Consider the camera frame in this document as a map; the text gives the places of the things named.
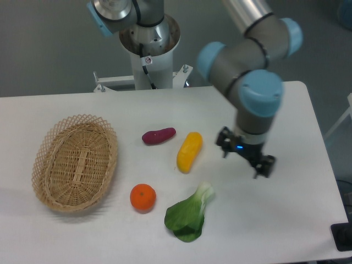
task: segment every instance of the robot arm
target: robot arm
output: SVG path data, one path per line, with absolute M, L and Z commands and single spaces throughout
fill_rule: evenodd
M 104 35 L 134 24 L 153 27 L 164 19 L 163 0 L 91 0 L 87 7 Z
M 237 152 L 256 175 L 269 177 L 275 158 L 262 148 L 283 95 L 282 81 L 264 69 L 297 51 L 303 41 L 299 25 L 277 19 L 264 0 L 223 0 L 245 40 L 235 47 L 219 42 L 200 52 L 202 76 L 238 110 L 233 131 L 224 128 L 217 139 L 224 156 Z

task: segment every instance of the white table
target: white table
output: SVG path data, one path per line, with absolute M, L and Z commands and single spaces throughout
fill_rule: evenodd
M 75 114 L 108 120 L 118 135 L 111 191 L 78 216 L 55 213 L 31 186 L 36 153 L 51 127 Z M 347 218 L 305 85 L 286 82 L 265 146 L 278 158 L 269 179 L 253 179 L 246 160 L 222 158 L 214 144 L 235 109 L 212 87 L 0 98 L 1 263 L 285 263 L 349 257 L 330 231 Z M 175 127 L 169 142 L 145 146 L 148 130 Z M 191 173 L 176 167 L 190 131 L 204 145 Z M 183 243 L 164 226 L 166 209 L 207 180 L 216 191 L 203 234 Z M 139 214 L 131 189 L 150 184 L 157 202 Z

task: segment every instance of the light blue joint cap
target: light blue joint cap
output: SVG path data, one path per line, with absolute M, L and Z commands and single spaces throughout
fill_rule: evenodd
M 209 80 L 210 70 L 219 52 L 225 47 L 221 42 L 211 42 L 207 44 L 199 53 L 197 68 L 199 73 L 207 81 Z
M 299 48 L 302 46 L 303 33 L 298 23 L 293 21 L 291 18 L 282 18 L 281 20 L 285 23 L 290 35 L 290 45 L 287 54 L 288 57 L 299 50 Z
M 278 111 L 283 95 L 281 78 L 266 70 L 247 73 L 240 83 L 239 97 L 243 106 L 258 117 L 272 117 Z
M 97 24 L 98 28 L 100 29 L 100 32 L 102 32 L 102 34 L 104 35 L 104 37 L 110 37 L 112 36 L 112 33 L 110 30 L 108 30 L 108 28 L 105 26 L 105 24 L 103 23 L 103 21 L 100 19 L 99 15 L 97 14 L 97 12 L 95 11 L 93 5 L 91 2 L 89 2 L 87 4 L 87 8 L 90 11 L 95 24 Z

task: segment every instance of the leaf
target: leaf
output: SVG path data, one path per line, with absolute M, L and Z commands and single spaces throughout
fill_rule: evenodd
M 180 230 L 186 226 L 199 229 L 204 210 L 200 212 L 202 201 L 195 199 L 194 194 L 184 201 L 167 208 L 164 219 L 165 226 L 170 230 Z
M 192 242 L 202 234 L 202 227 L 204 224 L 204 216 L 202 217 L 199 229 L 190 228 L 188 225 L 180 230 L 174 231 L 174 235 L 183 242 Z

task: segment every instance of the orange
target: orange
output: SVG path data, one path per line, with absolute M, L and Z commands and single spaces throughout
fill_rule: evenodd
M 133 187 L 130 194 L 130 201 L 134 208 L 138 210 L 148 210 L 156 200 L 156 193 L 148 184 L 138 184 Z

